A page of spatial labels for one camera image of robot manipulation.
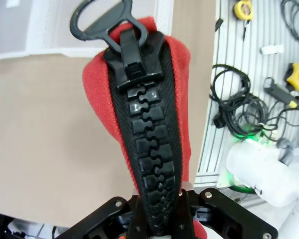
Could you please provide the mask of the yellow tape roll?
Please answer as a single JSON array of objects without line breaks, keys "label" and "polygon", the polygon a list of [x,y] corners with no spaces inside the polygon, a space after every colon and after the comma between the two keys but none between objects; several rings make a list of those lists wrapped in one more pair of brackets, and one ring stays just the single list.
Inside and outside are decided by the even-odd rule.
[{"label": "yellow tape roll", "polygon": [[234,5],[234,13],[240,20],[252,20],[254,12],[251,0],[238,0]]}]

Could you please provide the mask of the red pouch with black zipper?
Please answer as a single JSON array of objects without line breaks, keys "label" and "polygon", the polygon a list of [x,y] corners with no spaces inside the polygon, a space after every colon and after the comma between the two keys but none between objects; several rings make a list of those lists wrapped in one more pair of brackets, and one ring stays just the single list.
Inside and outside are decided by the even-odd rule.
[{"label": "red pouch with black zipper", "polygon": [[82,0],[69,25],[75,38],[108,45],[84,69],[85,93],[120,144],[150,231],[161,236],[188,179],[190,54],[153,18],[135,19],[132,0],[120,0],[81,30],[79,17],[93,1]]}]

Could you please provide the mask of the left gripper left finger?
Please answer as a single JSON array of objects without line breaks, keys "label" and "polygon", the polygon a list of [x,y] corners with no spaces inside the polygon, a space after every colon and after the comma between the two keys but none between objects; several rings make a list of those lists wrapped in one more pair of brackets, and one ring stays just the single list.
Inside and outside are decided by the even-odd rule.
[{"label": "left gripper left finger", "polygon": [[61,234],[61,239],[150,239],[140,197],[113,197]]}]

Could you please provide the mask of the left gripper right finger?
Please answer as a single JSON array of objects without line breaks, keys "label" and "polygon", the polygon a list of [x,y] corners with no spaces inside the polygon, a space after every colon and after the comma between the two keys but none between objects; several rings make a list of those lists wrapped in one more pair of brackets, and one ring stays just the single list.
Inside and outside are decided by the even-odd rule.
[{"label": "left gripper right finger", "polygon": [[215,188],[197,194],[181,190],[191,221],[199,222],[223,239],[278,239],[276,228]]}]

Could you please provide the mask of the black adapter with yellow tip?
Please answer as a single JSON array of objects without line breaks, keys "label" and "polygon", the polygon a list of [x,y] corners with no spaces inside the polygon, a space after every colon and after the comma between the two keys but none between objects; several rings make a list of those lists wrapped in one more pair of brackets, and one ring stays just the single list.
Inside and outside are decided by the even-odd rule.
[{"label": "black adapter with yellow tip", "polygon": [[294,96],[292,96],[287,90],[277,85],[273,78],[267,77],[263,84],[264,92],[278,100],[279,102],[285,104],[286,106],[296,109],[298,103]]}]

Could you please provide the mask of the white connector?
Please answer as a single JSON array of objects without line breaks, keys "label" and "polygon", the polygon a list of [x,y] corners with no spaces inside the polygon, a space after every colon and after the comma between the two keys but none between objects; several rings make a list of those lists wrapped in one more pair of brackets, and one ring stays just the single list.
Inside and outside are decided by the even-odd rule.
[{"label": "white connector", "polygon": [[262,55],[282,54],[284,53],[283,45],[268,45],[260,49]]}]

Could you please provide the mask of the aluminium base plate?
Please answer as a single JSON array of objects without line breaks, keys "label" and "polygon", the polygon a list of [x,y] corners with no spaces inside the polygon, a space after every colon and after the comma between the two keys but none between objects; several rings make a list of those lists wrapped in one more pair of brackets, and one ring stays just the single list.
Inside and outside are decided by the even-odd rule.
[{"label": "aluminium base plate", "polygon": [[[250,79],[250,93],[264,107],[270,124],[277,124],[275,138],[294,139],[299,131],[299,113],[283,113],[283,104],[263,90],[271,77],[279,85],[290,63],[299,63],[299,0],[251,0],[254,17],[242,40],[244,23],[233,14],[234,0],[216,0],[216,16],[223,24],[215,34],[211,83],[225,100],[241,89],[240,76],[225,71],[232,66]],[[268,45],[283,45],[284,53],[262,55]]]}]

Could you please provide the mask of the white perforated plastic basket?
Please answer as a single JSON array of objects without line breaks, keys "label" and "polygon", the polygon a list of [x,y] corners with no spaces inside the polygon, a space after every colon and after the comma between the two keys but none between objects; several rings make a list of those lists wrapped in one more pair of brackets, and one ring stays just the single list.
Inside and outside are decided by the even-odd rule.
[{"label": "white perforated plastic basket", "polygon": [[[72,36],[69,23],[82,0],[0,0],[0,60],[29,55],[63,54],[90,58],[106,48],[104,41],[83,43]],[[119,3],[95,0],[79,18],[81,30]],[[133,0],[135,18],[152,16],[158,30],[170,35],[174,0]]]}]

